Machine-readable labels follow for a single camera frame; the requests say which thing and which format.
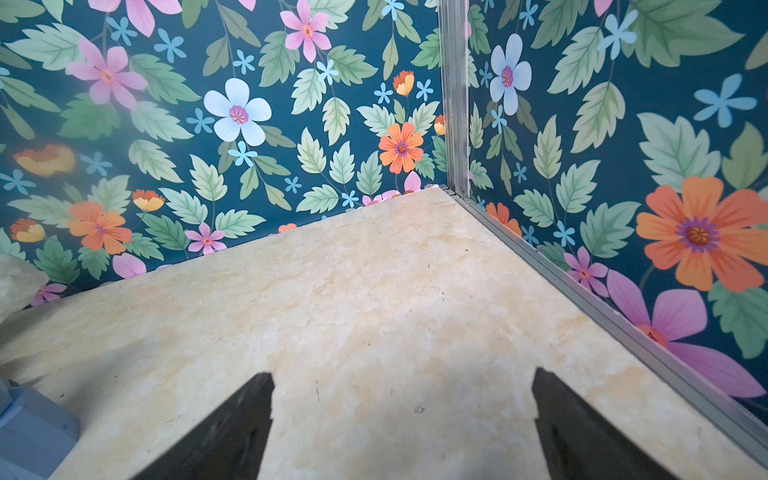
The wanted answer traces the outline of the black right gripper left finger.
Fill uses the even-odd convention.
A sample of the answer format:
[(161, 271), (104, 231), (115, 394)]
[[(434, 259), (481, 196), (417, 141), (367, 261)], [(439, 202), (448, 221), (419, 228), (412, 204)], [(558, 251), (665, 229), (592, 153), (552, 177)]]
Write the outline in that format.
[(271, 373), (256, 374), (135, 477), (256, 479), (272, 426), (274, 389)]

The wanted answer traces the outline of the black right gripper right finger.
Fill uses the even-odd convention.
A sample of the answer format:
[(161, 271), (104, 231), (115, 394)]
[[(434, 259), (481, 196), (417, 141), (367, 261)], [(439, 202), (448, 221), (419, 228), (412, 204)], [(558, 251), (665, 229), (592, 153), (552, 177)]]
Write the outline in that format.
[(673, 479), (556, 374), (538, 367), (535, 425), (552, 479)]

